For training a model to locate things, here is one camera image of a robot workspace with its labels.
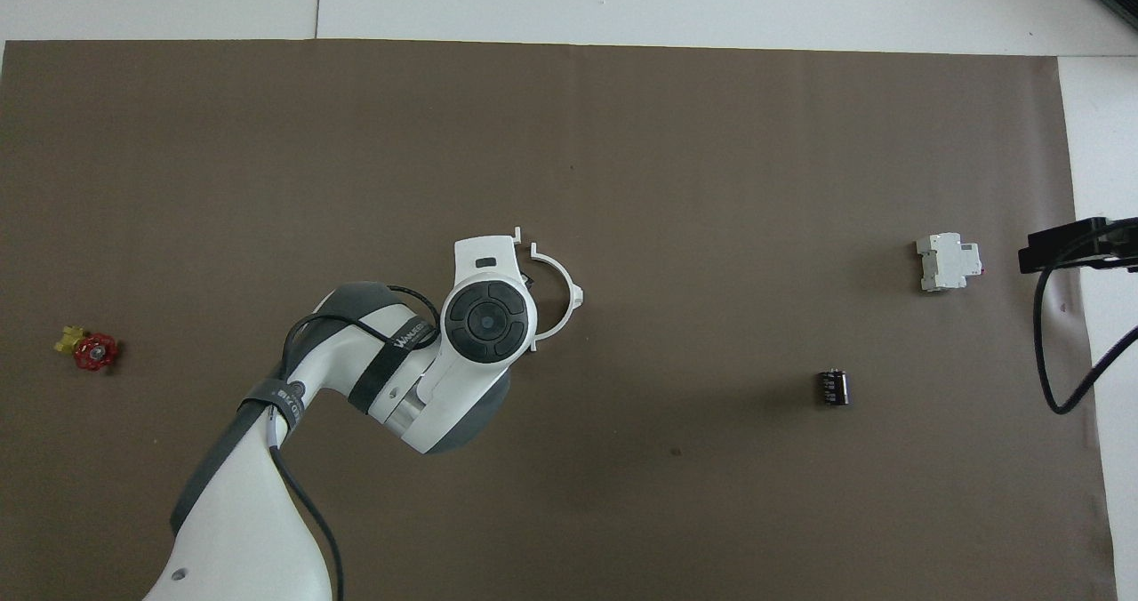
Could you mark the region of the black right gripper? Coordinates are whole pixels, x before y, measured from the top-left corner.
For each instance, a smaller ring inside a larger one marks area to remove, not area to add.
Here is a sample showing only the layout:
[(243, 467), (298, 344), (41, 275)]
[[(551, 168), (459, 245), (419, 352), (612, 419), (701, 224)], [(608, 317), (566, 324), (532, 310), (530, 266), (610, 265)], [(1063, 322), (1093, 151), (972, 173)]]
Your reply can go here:
[[(1098, 228), (1110, 225), (1110, 232), (1091, 237)], [(1056, 267), (1124, 267), (1137, 273), (1137, 217), (1112, 220), (1092, 217), (1071, 221), (1026, 234), (1026, 245), (1019, 250), (1021, 273), (1039, 273), (1049, 264)]]

